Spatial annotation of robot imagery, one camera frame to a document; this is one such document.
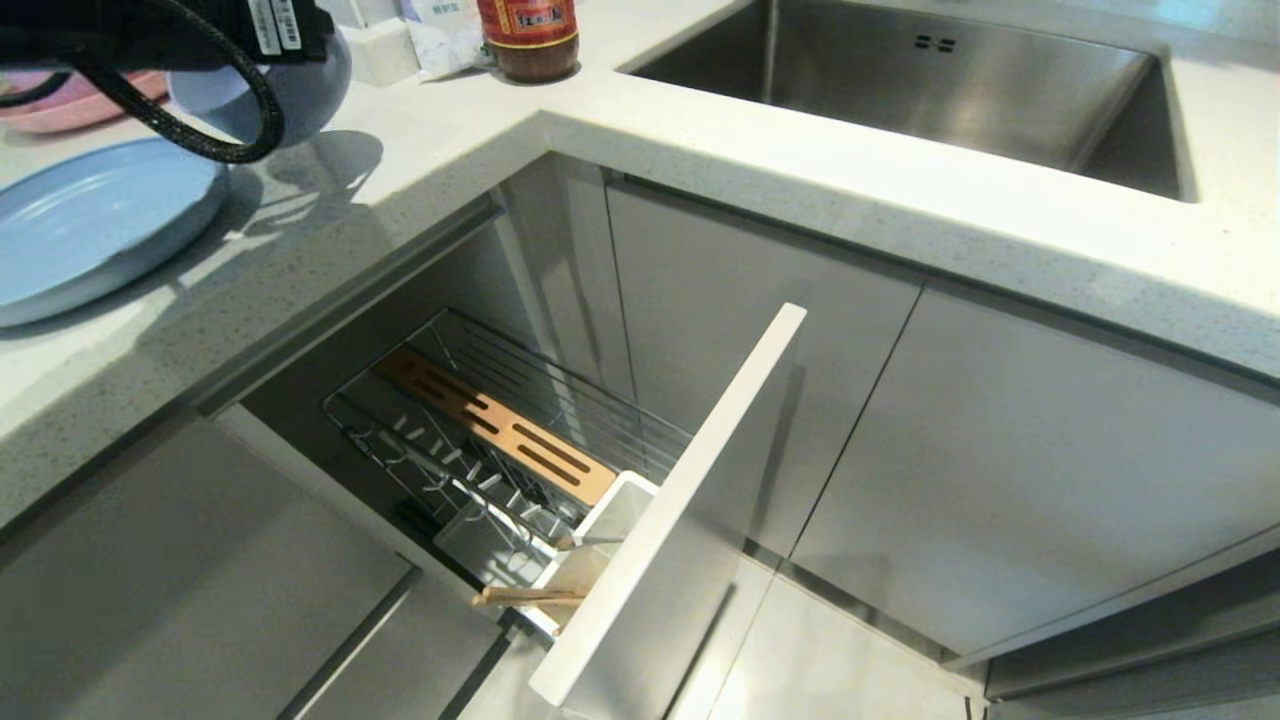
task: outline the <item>pink bowl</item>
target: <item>pink bowl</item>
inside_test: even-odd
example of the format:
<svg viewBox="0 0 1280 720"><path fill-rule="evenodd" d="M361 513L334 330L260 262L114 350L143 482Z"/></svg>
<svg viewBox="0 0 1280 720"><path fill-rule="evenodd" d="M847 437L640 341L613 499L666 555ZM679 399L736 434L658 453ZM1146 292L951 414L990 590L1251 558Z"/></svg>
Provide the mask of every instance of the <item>pink bowl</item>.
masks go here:
<svg viewBox="0 0 1280 720"><path fill-rule="evenodd" d="M40 85L47 73L13 73L6 76L18 90ZM155 100L169 92L164 73L145 72L129 76L129 83ZM87 127L124 114L79 73L58 92L28 105L0 110L0 124L22 132L47 133Z"/></svg>

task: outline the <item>bottle label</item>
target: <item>bottle label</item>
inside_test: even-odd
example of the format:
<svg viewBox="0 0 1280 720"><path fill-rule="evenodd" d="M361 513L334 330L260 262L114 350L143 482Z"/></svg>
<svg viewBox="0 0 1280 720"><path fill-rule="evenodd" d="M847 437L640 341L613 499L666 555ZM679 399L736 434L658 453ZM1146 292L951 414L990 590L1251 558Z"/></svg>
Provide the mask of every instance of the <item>bottle label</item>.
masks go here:
<svg viewBox="0 0 1280 720"><path fill-rule="evenodd" d="M485 40L498 47L531 50L577 35L573 0L479 0Z"/></svg>

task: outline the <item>sauce bottle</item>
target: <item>sauce bottle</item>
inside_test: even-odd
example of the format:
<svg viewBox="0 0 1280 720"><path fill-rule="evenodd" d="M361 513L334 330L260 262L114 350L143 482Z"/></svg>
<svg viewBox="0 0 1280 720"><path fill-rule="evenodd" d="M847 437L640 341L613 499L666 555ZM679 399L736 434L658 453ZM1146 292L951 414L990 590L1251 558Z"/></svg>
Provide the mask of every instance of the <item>sauce bottle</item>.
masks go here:
<svg viewBox="0 0 1280 720"><path fill-rule="evenodd" d="M552 82L577 67L573 0L479 0L484 37L516 82Z"/></svg>

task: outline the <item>stainless steel rack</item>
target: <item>stainless steel rack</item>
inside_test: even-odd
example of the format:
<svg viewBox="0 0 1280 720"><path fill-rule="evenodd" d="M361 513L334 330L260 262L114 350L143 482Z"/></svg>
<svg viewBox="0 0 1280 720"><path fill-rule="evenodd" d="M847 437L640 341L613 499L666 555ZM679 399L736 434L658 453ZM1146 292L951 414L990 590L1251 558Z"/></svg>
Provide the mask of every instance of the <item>stainless steel rack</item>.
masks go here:
<svg viewBox="0 0 1280 720"><path fill-rule="evenodd" d="M613 471L635 470L660 484L689 445L680 428L457 310L436 314L397 348L403 346ZM511 553L554 555L589 509L384 378L376 365L323 402L343 436L442 527L485 521Z"/></svg>

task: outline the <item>blue plate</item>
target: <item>blue plate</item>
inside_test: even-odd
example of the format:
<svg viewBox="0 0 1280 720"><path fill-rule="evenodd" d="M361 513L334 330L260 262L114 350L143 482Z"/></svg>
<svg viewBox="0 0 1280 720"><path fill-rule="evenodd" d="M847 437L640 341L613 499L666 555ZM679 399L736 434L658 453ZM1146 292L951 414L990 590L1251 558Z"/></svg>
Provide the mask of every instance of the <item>blue plate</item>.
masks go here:
<svg viewBox="0 0 1280 720"><path fill-rule="evenodd" d="M0 327L65 313L186 247L227 168L161 138L81 155L0 190Z"/></svg>

